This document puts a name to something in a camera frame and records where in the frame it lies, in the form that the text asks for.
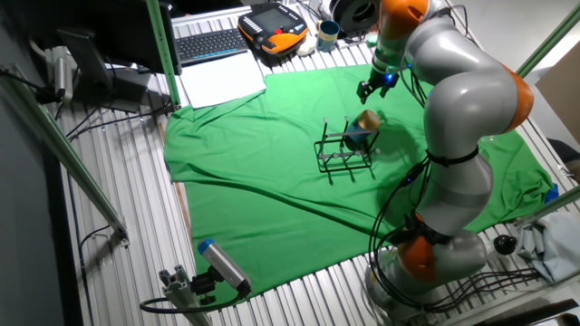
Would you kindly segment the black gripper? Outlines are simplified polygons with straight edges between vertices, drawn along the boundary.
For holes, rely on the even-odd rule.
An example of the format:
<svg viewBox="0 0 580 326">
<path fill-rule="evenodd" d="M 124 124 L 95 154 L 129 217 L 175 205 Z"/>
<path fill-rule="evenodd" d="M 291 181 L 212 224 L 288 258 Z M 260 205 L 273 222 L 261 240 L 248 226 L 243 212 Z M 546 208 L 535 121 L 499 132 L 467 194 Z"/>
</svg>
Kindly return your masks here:
<svg viewBox="0 0 580 326">
<path fill-rule="evenodd" d="M 386 94 L 396 86 L 400 76 L 397 72 L 379 72 L 372 68 L 367 81 L 361 81 L 356 90 L 361 104 L 364 105 L 368 97 L 375 91 L 380 92 L 384 99 Z"/>
</svg>

